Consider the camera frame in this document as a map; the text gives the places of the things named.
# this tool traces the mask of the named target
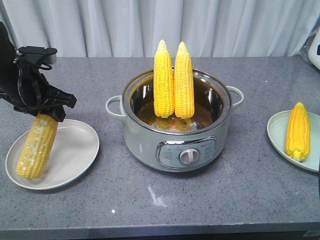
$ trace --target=pot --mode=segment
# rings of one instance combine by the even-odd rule
[[[142,163],[165,172],[188,172],[211,163],[223,150],[231,120],[244,94],[213,76],[193,70],[192,118],[168,118],[154,114],[153,70],[133,78],[122,95],[109,98],[105,109],[124,124],[123,137],[131,153]],[[240,96],[233,103],[231,93]],[[119,102],[119,112],[110,104]]]

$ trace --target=silver dial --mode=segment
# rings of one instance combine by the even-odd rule
[[[179,160],[182,164],[190,165],[199,160],[200,153],[197,149],[189,148],[179,154]]]

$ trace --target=plate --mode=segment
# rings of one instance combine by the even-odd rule
[[[273,115],[267,124],[267,133],[273,147],[290,163],[308,171],[319,172],[320,159],[320,116],[308,112],[311,130],[310,155],[303,161],[298,162],[285,153],[287,128],[291,110],[281,111]]]
[[[5,159],[9,178],[27,189],[55,189],[74,181],[90,167],[99,150],[99,137],[91,126],[78,120],[65,119],[58,123],[44,174],[37,179],[26,179],[17,175],[16,167],[28,132],[14,142]]]

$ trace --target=white appliance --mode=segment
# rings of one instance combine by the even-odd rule
[[[318,69],[320,69],[320,30],[315,35],[308,51],[308,57]]]

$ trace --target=granite countertop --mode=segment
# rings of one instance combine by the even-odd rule
[[[138,161],[125,145],[122,123],[105,110],[107,99],[121,95],[153,61],[58,57],[44,72],[51,85],[77,97],[74,109],[65,107],[66,118],[89,124],[100,140],[91,167],[52,190],[9,179],[6,154],[34,118],[0,99],[0,239],[319,231],[318,175],[280,156],[267,122],[297,102],[320,115],[320,71],[299,57],[194,58],[195,69],[239,88],[245,100],[212,163],[168,173]]]

